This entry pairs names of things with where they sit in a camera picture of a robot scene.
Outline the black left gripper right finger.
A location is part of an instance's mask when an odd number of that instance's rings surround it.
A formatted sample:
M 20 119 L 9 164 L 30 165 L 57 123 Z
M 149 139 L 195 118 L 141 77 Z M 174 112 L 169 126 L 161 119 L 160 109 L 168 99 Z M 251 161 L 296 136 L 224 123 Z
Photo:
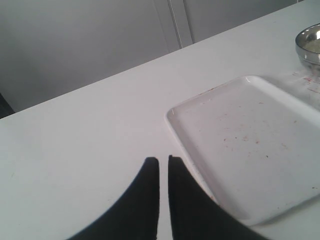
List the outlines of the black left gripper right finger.
M 168 157 L 168 201 L 174 240 L 264 240 L 199 186 L 180 157 Z

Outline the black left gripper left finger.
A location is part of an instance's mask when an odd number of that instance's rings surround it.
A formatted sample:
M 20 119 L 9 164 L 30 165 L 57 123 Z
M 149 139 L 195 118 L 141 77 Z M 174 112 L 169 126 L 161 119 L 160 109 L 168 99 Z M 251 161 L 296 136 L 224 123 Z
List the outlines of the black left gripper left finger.
M 122 196 L 71 240 L 155 240 L 160 213 L 160 169 L 155 157 L 145 159 Z

